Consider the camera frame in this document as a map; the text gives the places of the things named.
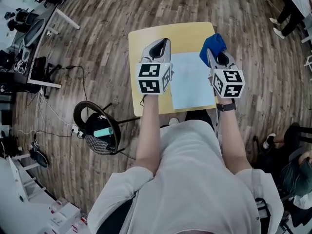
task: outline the wristwatch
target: wristwatch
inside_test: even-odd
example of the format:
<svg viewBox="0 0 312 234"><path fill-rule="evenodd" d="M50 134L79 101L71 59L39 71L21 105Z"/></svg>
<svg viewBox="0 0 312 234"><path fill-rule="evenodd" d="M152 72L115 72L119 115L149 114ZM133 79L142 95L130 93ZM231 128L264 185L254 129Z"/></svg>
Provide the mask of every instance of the wristwatch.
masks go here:
<svg viewBox="0 0 312 234"><path fill-rule="evenodd" d="M236 102L234 99L232 99L231 104L227 104L227 105L217 104L216 107L219 111L223 111L223 112L230 111L230 110L236 110Z"/></svg>

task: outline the small wooden table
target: small wooden table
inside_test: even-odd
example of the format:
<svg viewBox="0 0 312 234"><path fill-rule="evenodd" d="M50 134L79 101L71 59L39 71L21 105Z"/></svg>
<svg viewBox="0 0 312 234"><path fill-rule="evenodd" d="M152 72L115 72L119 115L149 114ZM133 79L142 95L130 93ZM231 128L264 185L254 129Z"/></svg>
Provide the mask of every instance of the small wooden table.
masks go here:
<svg viewBox="0 0 312 234"><path fill-rule="evenodd" d="M131 89L133 108L136 116L142 116L143 113L143 107L140 105L142 94L138 91L136 83L136 68L137 63L141 60L144 48L155 40L168 38L171 41L171 54L200 52L205 39L212 36L214 33L214 28L210 22L169 24L136 30L129 33ZM216 108L215 104L204 107L174 110L170 85L166 92L159 96L159 114L170 114L211 108Z"/></svg>

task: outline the shoe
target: shoe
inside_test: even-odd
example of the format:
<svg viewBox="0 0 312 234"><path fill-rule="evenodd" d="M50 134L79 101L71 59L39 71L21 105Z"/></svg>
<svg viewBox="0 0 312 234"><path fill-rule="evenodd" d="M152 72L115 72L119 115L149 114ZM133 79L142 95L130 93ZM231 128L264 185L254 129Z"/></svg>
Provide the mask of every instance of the shoe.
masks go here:
<svg viewBox="0 0 312 234"><path fill-rule="evenodd" d="M273 31L275 34L277 34L279 37L281 37L282 39L284 39L285 37L283 36L282 32L279 31L278 29L276 28L273 28Z"/></svg>
<svg viewBox="0 0 312 234"><path fill-rule="evenodd" d="M176 117L172 117L169 121L169 126L179 124L179 120Z"/></svg>
<svg viewBox="0 0 312 234"><path fill-rule="evenodd" d="M268 143L268 139L269 138L274 138L276 136L276 134L270 134L270 135L268 135L267 136L267 139L263 142L263 145L262 145L262 147L263 147L263 149L269 149L271 146L273 146L274 144L269 144Z"/></svg>
<svg viewBox="0 0 312 234"><path fill-rule="evenodd" d="M281 24L275 19L275 18L270 18L270 21L274 24L276 24L277 26L280 26Z"/></svg>

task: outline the blue fabric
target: blue fabric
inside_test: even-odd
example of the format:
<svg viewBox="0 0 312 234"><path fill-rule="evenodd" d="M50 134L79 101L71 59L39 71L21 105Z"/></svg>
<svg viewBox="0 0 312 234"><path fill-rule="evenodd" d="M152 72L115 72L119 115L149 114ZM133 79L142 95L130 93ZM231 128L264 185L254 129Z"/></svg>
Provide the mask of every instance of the blue fabric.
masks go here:
<svg viewBox="0 0 312 234"><path fill-rule="evenodd" d="M204 42L204 45L199 53L199 57L201 60L209 67L208 57L207 57L207 49L210 49L215 57L219 55L219 53L223 50L226 50L226 45L222 36L219 33L212 35L207 38Z"/></svg>

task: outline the white cube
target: white cube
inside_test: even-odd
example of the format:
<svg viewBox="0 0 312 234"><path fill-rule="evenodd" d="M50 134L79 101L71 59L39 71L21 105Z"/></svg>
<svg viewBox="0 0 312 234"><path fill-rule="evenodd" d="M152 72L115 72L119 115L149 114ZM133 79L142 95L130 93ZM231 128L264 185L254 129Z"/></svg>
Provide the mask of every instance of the white cube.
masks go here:
<svg viewBox="0 0 312 234"><path fill-rule="evenodd" d="M243 71L214 69L212 86L221 98L240 98L245 87Z"/></svg>
<svg viewBox="0 0 312 234"><path fill-rule="evenodd" d="M136 65L136 84L141 94L163 94L172 78L173 64L148 62Z"/></svg>

